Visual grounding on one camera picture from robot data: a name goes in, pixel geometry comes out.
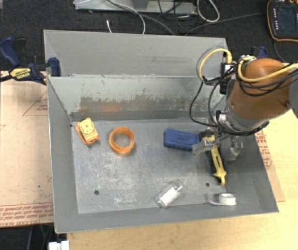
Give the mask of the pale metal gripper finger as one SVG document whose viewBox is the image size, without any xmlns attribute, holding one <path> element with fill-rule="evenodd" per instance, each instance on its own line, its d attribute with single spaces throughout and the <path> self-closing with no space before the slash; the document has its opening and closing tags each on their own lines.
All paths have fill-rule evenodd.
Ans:
<svg viewBox="0 0 298 250">
<path fill-rule="evenodd" d="M 207 139 L 204 139 L 196 144 L 192 145 L 192 153 L 194 155 L 198 155 L 207 151 L 213 150 L 215 147 L 218 147 L 219 143 L 216 141 L 210 141 Z"/>
</svg>

